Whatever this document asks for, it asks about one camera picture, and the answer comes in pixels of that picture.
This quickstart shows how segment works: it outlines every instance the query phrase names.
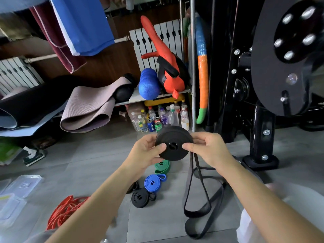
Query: maroon towel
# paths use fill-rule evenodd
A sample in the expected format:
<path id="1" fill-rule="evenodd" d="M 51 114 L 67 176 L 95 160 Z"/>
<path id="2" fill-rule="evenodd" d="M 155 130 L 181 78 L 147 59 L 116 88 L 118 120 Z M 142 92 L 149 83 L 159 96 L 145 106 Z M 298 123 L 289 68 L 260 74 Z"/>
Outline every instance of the maroon towel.
<path id="1" fill-rule="evenodd" d="M 86 64 L 87 61 L 83 56 L 73 56 L 71 54 L 50 2 L 31 7 L 30 11 L 42 29 L 52 49 L 69 73 L 75 72 Z"/>

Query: left hand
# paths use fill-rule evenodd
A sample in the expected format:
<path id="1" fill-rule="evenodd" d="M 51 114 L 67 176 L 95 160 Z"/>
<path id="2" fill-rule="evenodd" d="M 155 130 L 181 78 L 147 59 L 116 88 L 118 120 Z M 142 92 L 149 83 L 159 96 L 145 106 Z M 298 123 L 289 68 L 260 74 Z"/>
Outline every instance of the left hand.
<path id="1" fill-rule="evenodd" d="M 137 181 L 145 172 L 146 168 L 163 159 L 158 157 L 167 145 L 161 143 L 155 147 L 156 134 L 147 134 L 135 142 L 127 159 L 123 162 L 122 167 L 126 168 L 133 175 L 133 181 Z"/>

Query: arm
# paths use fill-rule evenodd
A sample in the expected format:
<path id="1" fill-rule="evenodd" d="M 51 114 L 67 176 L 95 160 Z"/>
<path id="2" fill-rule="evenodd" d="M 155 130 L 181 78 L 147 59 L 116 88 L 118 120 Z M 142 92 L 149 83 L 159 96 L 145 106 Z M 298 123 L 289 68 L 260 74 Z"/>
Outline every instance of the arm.
<path id="1" fill-rule="evenodd" d="M 100 242 L 131 184 L 148 166 L 162 160 L 156 156 L 165 150 L 166 145 L 154 147 L 155 138 L 155 134 L 150 134 L 138 140 L 123 164 L 46 243 Z"/>
<path id="2" fill-rule="evenodd" d="M 324 242 L 324 234 L 242 167 L 218 134 L 193 133 L 183 148 L 199 154 L 236 193 L 268 243 Z"/>

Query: black yoga mat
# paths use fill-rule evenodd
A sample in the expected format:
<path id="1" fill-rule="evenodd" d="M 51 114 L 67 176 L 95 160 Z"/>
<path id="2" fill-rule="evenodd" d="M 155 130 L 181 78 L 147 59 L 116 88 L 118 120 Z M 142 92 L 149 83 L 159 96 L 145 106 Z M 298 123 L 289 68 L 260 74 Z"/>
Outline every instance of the black yoga mat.
<path id="1" fill-rule="evenodd" d="M 0 130 L 34 126 L 44 116 L 63 105 L 76 86 L 80 86 L 77 77 L 59 76 L 0 100 Z"/>

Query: blue resistance band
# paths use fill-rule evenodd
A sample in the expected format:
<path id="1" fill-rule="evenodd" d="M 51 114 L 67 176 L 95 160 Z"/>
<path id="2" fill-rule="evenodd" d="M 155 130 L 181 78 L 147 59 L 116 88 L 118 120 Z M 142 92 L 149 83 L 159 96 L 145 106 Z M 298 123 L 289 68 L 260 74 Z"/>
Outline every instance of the blue resistance band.
<path id="1" fill-rule="evenodd" d="M 156 193 L 161 187 L 161 181 L 166 181 L 167 176 L 165 174 L 149 175 L 144 181 L 144 187 L 148 192 Z"/>

